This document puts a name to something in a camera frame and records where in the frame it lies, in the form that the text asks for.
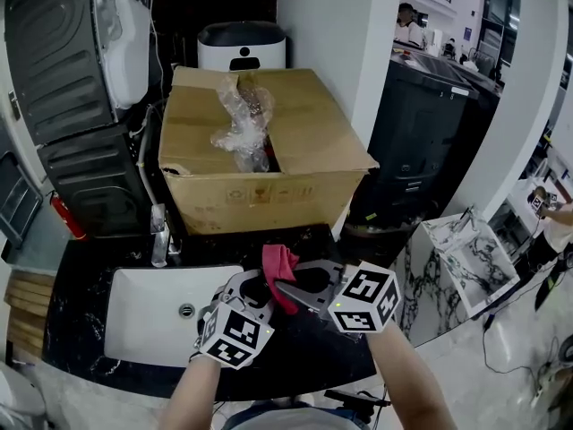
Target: white t-shirt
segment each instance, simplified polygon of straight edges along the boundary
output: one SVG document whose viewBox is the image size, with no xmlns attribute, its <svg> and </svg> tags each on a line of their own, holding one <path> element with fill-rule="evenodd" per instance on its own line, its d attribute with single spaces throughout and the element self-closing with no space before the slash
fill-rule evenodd
<svg viewBox="0 0 573 430">
<path fill-rule="evenodd" d="M 348 419 L 315 408 L 278 409 L 253 417 L 233 430 L 358 430 Z"/>
<path fill-rule="evenodd" d="M 399 41 L 415 43 L 419 47 L 422 47 L 423 45 L 422 29 L 420 29 L 420 26 L 414 21 L 411 21 L 404 27 L 401 27 L 400 24 L 396 22 L 394 38 L 398 39 Z"/>
<path fill-rule="evenodd" d="M 573 211 L 573 203 L 565 204 L 561 207 L 560 211 Z M 562 225 L 554 219 L 551 219 L 547 225 L 545 225 L 543 234 L 545 235 L 547 244 L 558 254 L 565 250 L 569 242 L 573 241 L 573 227 Z"/>
</svg>

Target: white bin with black lid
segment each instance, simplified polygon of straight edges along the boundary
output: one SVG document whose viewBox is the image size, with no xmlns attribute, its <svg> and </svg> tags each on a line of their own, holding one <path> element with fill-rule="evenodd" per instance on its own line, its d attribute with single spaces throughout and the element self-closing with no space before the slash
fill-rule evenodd
<svg viewBox="0 0 573 430">
<path fill-rule="evenodd" d="M 273 22 L 211 24 L 197 36 L 199 68 L 229 72 L 286 67 L 287 37 Z"/>
</svg>

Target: open cardboard box flap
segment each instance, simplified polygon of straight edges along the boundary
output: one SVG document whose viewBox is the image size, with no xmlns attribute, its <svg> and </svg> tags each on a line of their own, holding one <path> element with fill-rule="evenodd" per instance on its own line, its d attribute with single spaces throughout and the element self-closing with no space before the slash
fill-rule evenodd
<svg viewBox="0 0 573 430">
<path fill-rule="evenodd" d="M 161 167 L 174 168 L 180 175 L 238 172 L 233 154 L 210 141 L 217 130 L 227 130 L 231 125 L 217 94 L 226 76 L 235 82 L 253 82 L 274 97 L 269 137 L 284 174 L 377 167 L 312 70 L 222 73 L 188 67 L 175 69 L 161 134 Z"/>
</svg>

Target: black counter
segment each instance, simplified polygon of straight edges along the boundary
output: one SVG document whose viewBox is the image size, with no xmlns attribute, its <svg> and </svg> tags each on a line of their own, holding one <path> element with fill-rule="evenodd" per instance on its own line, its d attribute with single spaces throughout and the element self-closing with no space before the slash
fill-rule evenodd
<svg viewBox="0 0 573 430">
<path fill-rule="evenodd" d="M 104 356 L 107 303 L 117 268 L 149 268 L 153 238 L 126 237 L 70 241 L 57 273 L 47 315 L 42 359 L 94 383 L 168 398 L 183 368 L 143 365 Z M 190 236 L 179 266 L 240 264 L 261 267 L 263 244 L 284 244 L 301 262 L 338 260 L 329 227 L 318 225 L 255 233 Z M 376 374 L 365 339 L 357 342 L 325 329 L 300 310 L 286 316 L 277 308 L 275 334 L 251 366 L 224 368 L 217 400 L 261 400 L 332 388 Z"/>
</svg>

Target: black cap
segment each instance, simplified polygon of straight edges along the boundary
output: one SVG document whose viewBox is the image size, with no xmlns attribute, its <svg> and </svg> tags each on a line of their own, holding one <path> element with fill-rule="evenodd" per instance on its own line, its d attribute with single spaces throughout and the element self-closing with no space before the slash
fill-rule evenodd
<svg viewBox="0 0 573 430">
<path fill-rule="evenodd" d="M 414 7 L 411 4 L 403 3 L 400 4 L 400 6 L 398 7 L 398 11 L 403 11 L 403 10 L 413 11 Z"/>
</svg>

